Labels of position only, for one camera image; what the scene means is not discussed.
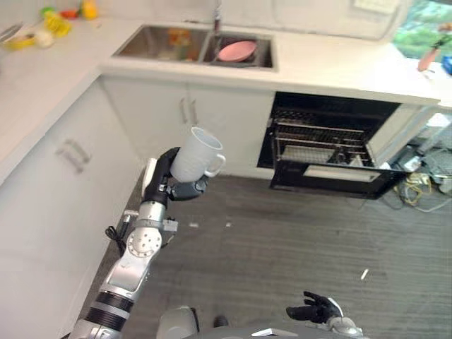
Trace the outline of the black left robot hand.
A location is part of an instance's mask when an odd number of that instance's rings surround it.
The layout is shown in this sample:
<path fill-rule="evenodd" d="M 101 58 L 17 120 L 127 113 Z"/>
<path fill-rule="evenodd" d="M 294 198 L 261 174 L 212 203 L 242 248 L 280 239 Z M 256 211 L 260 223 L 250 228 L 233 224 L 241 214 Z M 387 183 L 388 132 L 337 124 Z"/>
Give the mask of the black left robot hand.
<path fill-rule="evenodd" d="M 156 202 L 167 207 L 167 201 L 189 201 L 201 196 L 207 189 L 209 178 L 203 175 L 195 182 L 179 182 L 170 173 L 170 167 L 179 152 L 179 147 L 170 148 L 158 159 L 150 158 L 145 168 L 142 183 L 142 202 Z"/>

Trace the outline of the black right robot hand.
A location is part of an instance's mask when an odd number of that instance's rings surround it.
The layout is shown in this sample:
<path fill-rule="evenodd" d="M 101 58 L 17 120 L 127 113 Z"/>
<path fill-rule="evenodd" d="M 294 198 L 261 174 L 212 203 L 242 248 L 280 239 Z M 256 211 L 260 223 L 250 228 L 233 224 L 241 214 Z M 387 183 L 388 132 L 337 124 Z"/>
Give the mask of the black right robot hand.
<path fill-rule="evenodd" d="M 327 323 L 330 318 L 343 317 L 341 308 L 330 298 L 303 291 L 304 306 L 287 307 L 286 314 L 296 321 L 310 321 L 312 323 Z"/>

